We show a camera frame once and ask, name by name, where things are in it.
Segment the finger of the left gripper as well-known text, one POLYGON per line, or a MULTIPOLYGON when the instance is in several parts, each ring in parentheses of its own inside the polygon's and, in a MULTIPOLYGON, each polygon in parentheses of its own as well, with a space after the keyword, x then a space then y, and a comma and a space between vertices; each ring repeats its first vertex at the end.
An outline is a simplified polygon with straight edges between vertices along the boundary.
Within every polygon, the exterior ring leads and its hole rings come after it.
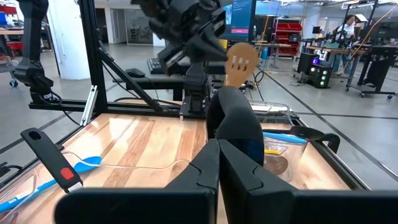
POLYGON ((225 62, 228 59, 226 51, 215 35, 206 32, 194 35, 188 40, 186 55, 191 62, 225 62))
POLYGON ((202 11, 199 13, 199 25, 200 42, 217 42, 226 27, 226 12, 202 11))

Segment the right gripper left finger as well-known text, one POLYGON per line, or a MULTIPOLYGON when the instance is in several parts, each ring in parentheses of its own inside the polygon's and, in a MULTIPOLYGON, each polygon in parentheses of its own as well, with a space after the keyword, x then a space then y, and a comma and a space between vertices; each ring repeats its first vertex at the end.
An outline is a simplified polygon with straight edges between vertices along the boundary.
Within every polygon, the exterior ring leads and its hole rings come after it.
POLYGON ((220 171, 220 144, 210 139, 189 165, 166 187, 164 222, 216 223, 220 171))

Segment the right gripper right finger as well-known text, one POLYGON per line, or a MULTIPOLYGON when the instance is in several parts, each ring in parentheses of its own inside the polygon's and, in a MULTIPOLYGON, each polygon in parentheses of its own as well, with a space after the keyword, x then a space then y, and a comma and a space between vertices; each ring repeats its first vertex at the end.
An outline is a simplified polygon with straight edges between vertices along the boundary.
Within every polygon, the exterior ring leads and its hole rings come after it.
POLYGON ((229 223, 290 223, 295 187, 220 140, 220 184, 229 223))

